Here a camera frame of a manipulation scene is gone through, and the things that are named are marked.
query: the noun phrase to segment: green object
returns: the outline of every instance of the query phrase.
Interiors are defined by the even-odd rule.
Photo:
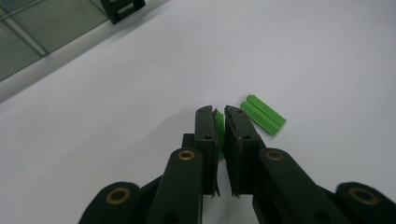
[[[224,154],[222,152],[224,146],[224,115],[219,111],[216,113],[216,128],[219,139],[219,160],[222,160],[224,159]]]
[[[255,95],[249,95],[241,104],[247,115],[271,135],[276,135],[286,120]]]

